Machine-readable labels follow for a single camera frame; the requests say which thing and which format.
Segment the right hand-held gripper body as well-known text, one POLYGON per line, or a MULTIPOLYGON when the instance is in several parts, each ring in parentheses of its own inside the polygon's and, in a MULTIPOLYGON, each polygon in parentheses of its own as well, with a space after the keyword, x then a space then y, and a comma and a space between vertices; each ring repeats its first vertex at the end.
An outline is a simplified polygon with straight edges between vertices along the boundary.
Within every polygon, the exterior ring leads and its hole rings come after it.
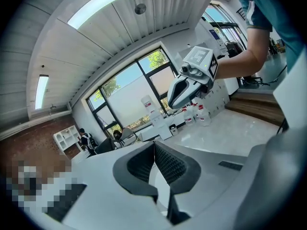
POLYGON ((183 59, 179 74, 204 85, 196 97, 204 98, 212 89, 218 70, 217 59, 212 49, 195 46, 183 59))

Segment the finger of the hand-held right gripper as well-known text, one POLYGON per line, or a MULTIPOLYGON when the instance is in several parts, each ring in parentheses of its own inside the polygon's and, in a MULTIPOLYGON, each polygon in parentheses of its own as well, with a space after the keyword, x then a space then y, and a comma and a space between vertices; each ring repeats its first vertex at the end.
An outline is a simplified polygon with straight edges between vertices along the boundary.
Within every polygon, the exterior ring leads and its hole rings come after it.
POLYGON ((175 100, 173 109, 179 109, 188 104, 196 97, 197 93, 202 89, 202 87, 204 87, 204 85, 200 82, 190 78, 185 78, 185 90, 175 100))
POLYGON ((167 102, 170 108, 174 108, 175 100, 181 95, 185 90, 185 77, 175 78, 170 86, 167 93, 167 102))

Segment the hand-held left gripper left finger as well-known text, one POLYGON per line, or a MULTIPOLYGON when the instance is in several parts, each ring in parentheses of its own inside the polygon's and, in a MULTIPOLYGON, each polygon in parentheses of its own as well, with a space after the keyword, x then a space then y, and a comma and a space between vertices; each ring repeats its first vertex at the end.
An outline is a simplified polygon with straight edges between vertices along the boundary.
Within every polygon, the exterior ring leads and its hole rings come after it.
POLYGON ((62 223, 76 230, 166 230, 149 184, 153 149, 141 142, 73 165, 72 177, 86 187, 62 223))

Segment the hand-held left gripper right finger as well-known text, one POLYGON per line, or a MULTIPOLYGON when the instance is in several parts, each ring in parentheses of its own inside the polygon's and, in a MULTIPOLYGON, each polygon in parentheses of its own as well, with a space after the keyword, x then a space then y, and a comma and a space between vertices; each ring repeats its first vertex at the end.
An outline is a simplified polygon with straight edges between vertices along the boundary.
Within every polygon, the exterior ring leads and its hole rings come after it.
POLYGON ((156 230, 233 230, 243 194, 233 189, 244 156, 154 144, 154 161, 169 185, 167 215, 156 230))

